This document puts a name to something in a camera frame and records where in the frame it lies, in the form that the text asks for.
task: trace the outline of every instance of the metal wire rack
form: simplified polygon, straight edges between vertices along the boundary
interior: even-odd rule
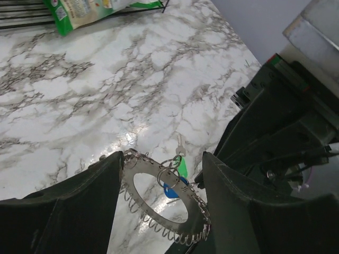
[[[151,9],[127,7],[106,18],[155,10],[164,13],[169,1],[161,1],[160,7]],[[53,23],[54,19],[42,0],[0,0],[0,30]]]

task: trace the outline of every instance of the gray marble veining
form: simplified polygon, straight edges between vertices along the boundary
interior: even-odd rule
[[[98,22],[59,36],[52,26],[0,32],[0,198],[22,198],[135,148],[171,158],[181,133],[189,178],[237,113],[231,95],[259,64],[207,0]],[[152,178],[139,192],[185,219]],[[108,253],[164,253],[171,242],[118,200]]]

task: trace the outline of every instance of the round metal plate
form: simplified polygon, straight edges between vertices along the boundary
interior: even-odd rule
[[[164,172],[160,179],[168,186],[173,186],[175,183],[177,185],[173,187],[173,190],[177,193],[179,198],[183,201],[188,212],[188,219],[183,223],[177,223],[170,221],[158,213],[156,213],[139,195],[135,185],[134,185],[134,175],[138,173],[150,174],[154,177],[157,177],[158,173],[164,168],[161,164],[156,161],[152,161],[153,164],[142,159],[133,158],[127,165],[125,165],[123,170],[123,178],[125,182],[125,188],[139,207],[146,212],[154,221],[162,225],[164,228],[169,229],[177,234],[183,235],[192,235],[199,234],[203,231],[204,225],[207,224],[203,214],[201,213],[198,203],[195,201],[194,197],[197,196],[196,193],[190,189],[182,191],[186,187],[186,184],[181,180],[177,183],[177,176],[170,172]]]

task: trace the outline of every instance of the white wall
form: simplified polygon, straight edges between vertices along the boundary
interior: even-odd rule
[[[283,30],[310,0],[212,0],[260,63],[287,44]]]

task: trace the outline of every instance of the screw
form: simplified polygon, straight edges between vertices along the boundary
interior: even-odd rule
[[[266,175],[269,180],[275,177],[275,174],[271,170],[267,171]]]

